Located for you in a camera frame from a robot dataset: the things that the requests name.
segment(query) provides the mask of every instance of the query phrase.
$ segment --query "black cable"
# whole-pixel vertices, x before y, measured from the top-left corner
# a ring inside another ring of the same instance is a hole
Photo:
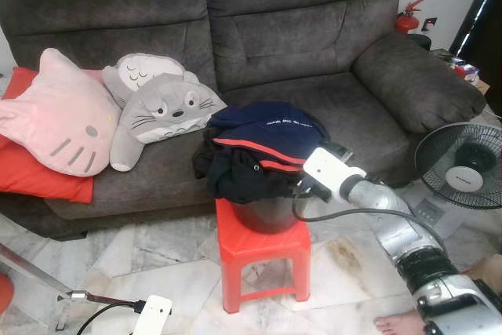
[[[307,223],[314,223],[316,221],[336,219],[338,217],[352,215],[354,213],[382,213],[382,214],[386,214],[386,215],[394,215],[394,216],[404,217],[405,219],[410,220],[417,225],[420,225],[423,229],[428,231],[431,234],[431,236],[434,237],[436,242],[442,247],[442,250],[445,253],[445,255],[448,256],[448,251],[446,250],[446,245],[442,241],[441,237],[439,237],[438,233],[436,233],[436,231],[429,224],[424,223],[422,220],[417,219],[416,217],[414,217],[413,215],[410,215],[408,213],[399,212],[399,211],[392,211],[389,209],[357,208],[357,209],[347,209],[345,211],[340,211],[337,213],[332,213],[330,215],[324,215],[324,216],[319,216],[319,217],[303,217],[296,210],[296,200],[297,199],[298,199],[298,193],[296,192],[295,195],[293,196],[293,200],[291,201],[293,215],[295,216],[296,219],[301,220],[301,221],[305,221]]]
[[[98,315],[101,315],[103,314],[106,310],[108,309],[111,309],[111,308],[115,308],[117,306],[126,306],[127,308],[134,308],[133,304],[127,304],[127,303],[124,303],[124,302],[116,302],[114,304],[110,304],[108,306],[105,306],[104,308],[102,308],[101,310],[99,310],[98,312],[96,312],[91,318],[87,319],[87,321],[82,325],[82,327],[80,328],[80,330],[77,332],[77,335],[82,335],[82,333],[84,332],[85,328],[94,320],[96,319],[96,317]]]

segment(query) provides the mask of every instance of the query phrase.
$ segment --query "electric fan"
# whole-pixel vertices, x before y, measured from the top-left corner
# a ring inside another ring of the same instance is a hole
[[[454,123],[437,129],[415,152],[425,187],[415,184],[402,196],[417,217],[448,237],[462,225],[466,209],[502,208],[501,150],[497,127]]]

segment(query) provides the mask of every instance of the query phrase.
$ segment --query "sofa backrest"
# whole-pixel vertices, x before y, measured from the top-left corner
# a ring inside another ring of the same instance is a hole
[[[398,0],[207,0],[221,91],[349,71]]]
[[[150,53],[216,88],[206,0],[0,0],[0,24],[20,66],[38,69],[47,47],[96,69]]]

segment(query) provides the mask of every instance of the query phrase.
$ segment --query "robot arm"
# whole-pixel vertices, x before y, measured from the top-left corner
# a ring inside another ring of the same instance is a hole
[[[345,165],[317,148],[304,170],[332,191],[333,197],[359,208],[409,213],[406,203],[389,187],[364,179],[359,168]],[[426,334],[502,334],[502,302],[481,280],[461,275],[442,247],[424,228],[398,216],[369,215],[370,224],[391,262],[406,281],[417,310],[427,323]]]

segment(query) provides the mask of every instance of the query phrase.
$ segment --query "red fire extinguisher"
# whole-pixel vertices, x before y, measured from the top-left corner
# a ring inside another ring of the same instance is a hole
[[[408,34],[409,31],[418,28],[420,23],[416,17],[413,17],[413,12],[421,11],[421,9],[415,8],[415,6],[423,1],[424,0],[417,0],[413,3],[408,3],[404,14],[401,14],[395,21],[396,29],[404,34]]]

